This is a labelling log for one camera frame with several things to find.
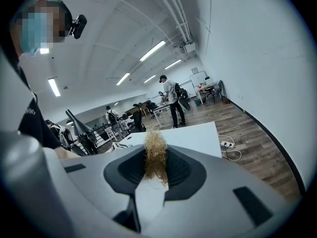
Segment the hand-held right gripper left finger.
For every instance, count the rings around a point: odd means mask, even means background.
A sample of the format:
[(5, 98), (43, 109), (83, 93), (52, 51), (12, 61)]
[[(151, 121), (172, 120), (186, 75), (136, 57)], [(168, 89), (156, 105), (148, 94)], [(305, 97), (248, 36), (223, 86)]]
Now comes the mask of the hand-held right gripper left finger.
[(94, 156), (58, 159), (52, 149), (44, 155), (54, 189), (70, 220), (66, 238), (144, 238), (135, 203), (137, 186), (118, 168), (127, 162), (138, 168), (135, 155), (142, 145)]

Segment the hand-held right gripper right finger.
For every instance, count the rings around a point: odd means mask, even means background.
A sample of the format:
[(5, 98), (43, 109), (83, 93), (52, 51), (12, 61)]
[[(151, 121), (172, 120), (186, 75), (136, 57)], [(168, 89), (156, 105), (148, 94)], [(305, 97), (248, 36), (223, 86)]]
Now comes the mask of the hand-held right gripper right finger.
[(298, 206), (238, 164), (169, 146), (171, 185), (142, 229), (150, 238), (269, 238)]

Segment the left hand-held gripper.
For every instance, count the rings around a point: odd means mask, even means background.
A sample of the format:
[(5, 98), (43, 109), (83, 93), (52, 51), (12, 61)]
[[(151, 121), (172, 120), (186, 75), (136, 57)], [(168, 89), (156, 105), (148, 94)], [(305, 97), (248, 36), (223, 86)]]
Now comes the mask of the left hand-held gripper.
[(124, 150), (124, 151), (131, 151), (131, 147), (133, 145), (132, 144), (121, 144), (121, 143), (117, 143), (117, 142), (113, 142), (109, 151), (110, 152), (114, 152), (114, 151), (120, 151), (120, 150)]

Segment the yellow sponge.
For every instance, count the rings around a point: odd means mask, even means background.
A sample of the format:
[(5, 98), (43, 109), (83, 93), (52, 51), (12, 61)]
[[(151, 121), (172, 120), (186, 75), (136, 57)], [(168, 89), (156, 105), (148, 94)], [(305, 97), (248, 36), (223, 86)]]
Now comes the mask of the yellow sponge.
[(145, 137), (145, 176), (158, 178), (162, 185), (168, 185), (167, 142), (160, 131), (149, 131)]

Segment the person's left forearm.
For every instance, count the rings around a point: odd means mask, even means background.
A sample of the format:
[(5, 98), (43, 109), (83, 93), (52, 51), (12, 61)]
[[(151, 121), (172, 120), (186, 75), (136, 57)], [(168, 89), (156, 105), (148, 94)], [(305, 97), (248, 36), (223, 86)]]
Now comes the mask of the person's left forearm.
[(71, 159), (71, 158), (80, 158), (80, 155), (77, 155), (71, 151), (64, 149), (63, 147), (57, 147), (54, 149), (59, 159)]

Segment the black desk lamp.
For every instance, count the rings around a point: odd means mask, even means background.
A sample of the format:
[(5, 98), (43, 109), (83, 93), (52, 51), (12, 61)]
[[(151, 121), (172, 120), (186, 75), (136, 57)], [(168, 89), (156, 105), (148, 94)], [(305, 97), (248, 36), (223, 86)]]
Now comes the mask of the black desk lamp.
[(96, 137), (94, 136), (94, 134), (91, 133), (91, 128), (89, 128), (87, 125), (82, 123), (79, 119), (77, 119), (75, 115), (69, 109), (67, 109), (65, 113), (73, 122), (74, 134), (78, 136), (82, 141), (85, 140), (85, 135), (86, 135), (90, 141), (95, 143)]

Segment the black office chair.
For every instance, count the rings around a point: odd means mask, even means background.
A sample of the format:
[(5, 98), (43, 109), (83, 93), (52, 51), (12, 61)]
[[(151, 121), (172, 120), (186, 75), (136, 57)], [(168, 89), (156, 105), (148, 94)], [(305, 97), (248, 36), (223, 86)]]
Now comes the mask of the black office chair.
[(155, 118), (153, 110), (158, 108), (158, 106), (152, 102), (151, 100), (146, 101), (146, 108), (149, 110), (149, 113), (151, 115), (151, 119)]

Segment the dark-topped table with white legs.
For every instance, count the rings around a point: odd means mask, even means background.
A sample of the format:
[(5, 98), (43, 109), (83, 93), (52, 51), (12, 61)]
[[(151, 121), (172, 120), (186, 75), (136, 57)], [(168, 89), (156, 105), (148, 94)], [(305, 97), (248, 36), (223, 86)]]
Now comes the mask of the dark-topped table with white legs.
[(163, 106), (158, 107), (158, 108), (155, 108), (155, 109), (153, 110), (153, 114), (154, 114), (154, 116), (155, 116), (155, 118), (156, 118), (156, 121), (157, 121), (157, 123), (158, 123), (158, 125), (159, 125), (160, 128), (163, 128), (163, 127), (162, 127), (162, 125), (161, 125), (161, 123), (160, 123), (160, 121), (159, 121), (158, 114), (159, 114), (159, 112), (160, 112), (161, 110), (168, 110), (168, 107), (170, 107), (170, 104), (163, 105)]

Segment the grey oval device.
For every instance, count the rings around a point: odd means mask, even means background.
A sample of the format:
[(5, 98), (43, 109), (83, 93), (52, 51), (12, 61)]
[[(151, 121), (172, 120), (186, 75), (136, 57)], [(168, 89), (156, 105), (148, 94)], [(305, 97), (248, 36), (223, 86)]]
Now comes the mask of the grey oval device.
[(187, 111), (191, 110), (189, 103), (183, 97), (179, 98), (179, 103), (183, 109), (185, 109)]

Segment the person's black shirt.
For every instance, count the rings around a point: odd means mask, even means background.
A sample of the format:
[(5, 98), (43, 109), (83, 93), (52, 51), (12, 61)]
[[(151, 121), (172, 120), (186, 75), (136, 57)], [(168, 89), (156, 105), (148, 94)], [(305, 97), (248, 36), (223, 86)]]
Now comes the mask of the person's black shirt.
[(60, 141), (54, 136), (48, 128), (37, 102), (37, 96), (32, 93), (30, 102), (22, 121), (19, 125), (19, 131), (37, 139), (43, 147), (55, 149), (61, 146)]

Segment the group of ceiling light strips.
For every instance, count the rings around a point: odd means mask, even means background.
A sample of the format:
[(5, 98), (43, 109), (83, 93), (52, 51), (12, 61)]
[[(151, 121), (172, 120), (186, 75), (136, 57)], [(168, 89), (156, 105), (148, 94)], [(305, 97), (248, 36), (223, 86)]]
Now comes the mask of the group of ceiling light strips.
[(59, 98), (147, 85), (180, 56), (181, 37), (160, 0), (63, 0), (74, 18), (87, 23), (81, 37), (69, 36), (47, 49), (49, 86)]

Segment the whiteboard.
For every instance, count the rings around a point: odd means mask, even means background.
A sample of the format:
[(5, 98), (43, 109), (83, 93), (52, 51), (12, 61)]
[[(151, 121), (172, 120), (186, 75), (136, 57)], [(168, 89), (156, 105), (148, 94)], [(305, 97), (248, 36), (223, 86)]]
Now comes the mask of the whiteboard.
[(199, 71), (193, 75), (190, 75), (190, 80), (194, 88), (206, 84), (206, 72), (204, 70)]

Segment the white desk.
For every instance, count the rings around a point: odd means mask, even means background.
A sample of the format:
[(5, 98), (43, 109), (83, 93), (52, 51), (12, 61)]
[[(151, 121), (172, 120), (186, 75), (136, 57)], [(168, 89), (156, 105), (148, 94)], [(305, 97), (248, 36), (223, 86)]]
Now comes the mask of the white desk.
[(200, 100), (201, 104), (203, 104), (207, 97), (211, 96), (213, 92), (216, 92), (218, 90), (217, 84), (208, 84), (208, 85), (200, 85), (196, 88), (196, 95), (198, 99)]

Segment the white ceiling pipes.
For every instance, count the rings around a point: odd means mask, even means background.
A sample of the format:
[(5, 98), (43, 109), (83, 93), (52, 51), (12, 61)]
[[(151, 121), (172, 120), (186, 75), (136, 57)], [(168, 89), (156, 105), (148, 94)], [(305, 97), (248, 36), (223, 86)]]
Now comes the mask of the white ceiling pipes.
[(181, 0), (161, 1), (166, 7), (169, 15), (172, 18), (173, 23), (175, 24), (176, 30), (181, 36), (182, 45), (180, 46), (180, 49), (186, 55), (193, 54), (196, 50), (196, 46), (193, 37), (191, 36), (190, 28)]

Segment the blue face mask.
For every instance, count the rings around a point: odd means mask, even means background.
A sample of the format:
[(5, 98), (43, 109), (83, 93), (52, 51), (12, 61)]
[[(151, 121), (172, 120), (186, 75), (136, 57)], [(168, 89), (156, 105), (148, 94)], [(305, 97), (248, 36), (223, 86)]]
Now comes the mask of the blue face mask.
[(29, 13), (22, 19), (20, 46), (23, 53), (34, 56), (40, 49), (48, 49), (53, 42), (53, 19), (46, 12)]

